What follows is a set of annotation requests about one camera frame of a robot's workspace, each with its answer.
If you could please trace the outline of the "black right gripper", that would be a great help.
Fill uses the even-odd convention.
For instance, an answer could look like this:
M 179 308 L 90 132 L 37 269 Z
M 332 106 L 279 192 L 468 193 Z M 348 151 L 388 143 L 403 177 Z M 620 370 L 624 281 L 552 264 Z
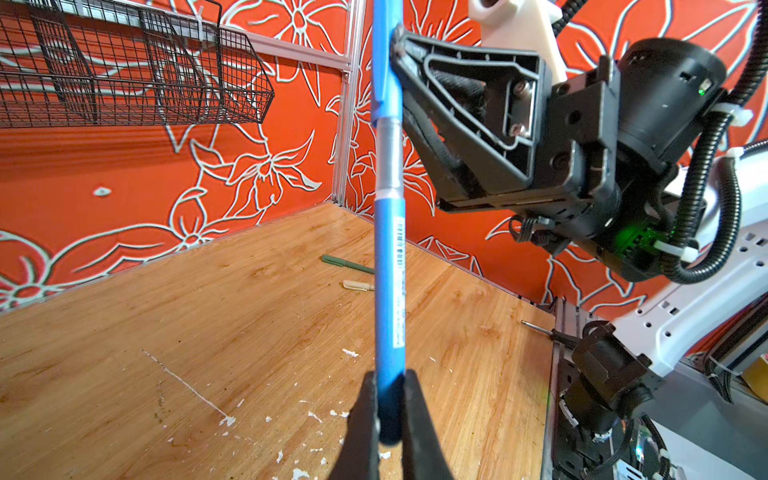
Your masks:
M 530 51 L 398 26 L 405 131 L 448 212 L 509 209 L 524 234 L 605 235 L 643 217 L 722 91 L 714 56 L 626 56 L 554 83 Z

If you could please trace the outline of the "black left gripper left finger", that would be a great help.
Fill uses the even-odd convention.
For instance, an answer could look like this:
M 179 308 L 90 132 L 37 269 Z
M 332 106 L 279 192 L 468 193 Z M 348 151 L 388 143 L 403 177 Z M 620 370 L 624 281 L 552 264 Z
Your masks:
M 329 479 L 379 479 L 378 401 L 374 372 L 367 372 L 363 377 Z

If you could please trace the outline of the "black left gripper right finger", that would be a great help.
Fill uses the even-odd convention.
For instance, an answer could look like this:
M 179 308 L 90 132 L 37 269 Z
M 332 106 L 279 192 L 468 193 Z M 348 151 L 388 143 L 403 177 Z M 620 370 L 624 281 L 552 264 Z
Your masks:
M 453 480 L 414 370 L 405 371 L 401 402 L 402 459 L 405 480 Z

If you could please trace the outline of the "blue pen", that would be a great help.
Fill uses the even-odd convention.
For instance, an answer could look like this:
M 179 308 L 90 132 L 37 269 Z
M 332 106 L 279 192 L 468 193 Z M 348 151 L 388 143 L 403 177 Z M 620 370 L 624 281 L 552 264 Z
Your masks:
M 406 363 L 405 210 L 401 121 L 377 121 L 375 187 L 375 374 L 380 442 L 402 437 Z

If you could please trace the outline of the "green pen cap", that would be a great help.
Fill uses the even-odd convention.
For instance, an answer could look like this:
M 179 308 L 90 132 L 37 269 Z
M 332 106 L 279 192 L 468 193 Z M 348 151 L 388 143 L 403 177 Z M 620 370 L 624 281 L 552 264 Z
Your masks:
M 331 256 L 331 255 L 322 255 L 321 256 L 321 261 L 324 262 L 324 263 L 327 263 L 329 265 L 334 265 L 334 266 L 338 266 L 338 267 L 344 267 L 344 268 L 353 268 L 354 267 L 354 263 L 353 262 L 349 262 L 347 260 L 344 260 L 344 259 L 341 259 L 341 258 L 338 258 L 338 257 L 334 257 L 334 256 Z

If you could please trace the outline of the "blue pen cap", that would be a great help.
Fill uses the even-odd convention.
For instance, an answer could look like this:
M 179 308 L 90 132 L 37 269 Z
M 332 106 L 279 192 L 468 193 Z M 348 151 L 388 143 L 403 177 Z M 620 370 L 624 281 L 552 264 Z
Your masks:
M 371 118 L 374 124 L 384 118 L 402 119 L 402 87 L 390 59 L 393 35 L 402 21 L 402 1 L 373 1 Z

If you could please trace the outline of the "green pen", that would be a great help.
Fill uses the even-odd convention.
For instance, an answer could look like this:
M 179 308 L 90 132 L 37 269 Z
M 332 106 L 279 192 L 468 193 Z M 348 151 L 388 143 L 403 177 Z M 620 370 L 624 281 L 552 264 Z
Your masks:
M 370 268 L 370 267 L 367 267 L 367 266 L 364 266 L 364 265 L 361 265 L 361 264 L 357 264 L 357 263 L 354 263 L 354 262 L 348 262 L 346 266 L 348 268 L 351 268 L 351 269 L 359 271 L 359 272 L 367 273 L 367 274 L 370 274 L 370 275 L 375 275 L 375 270 L 373 268 Z

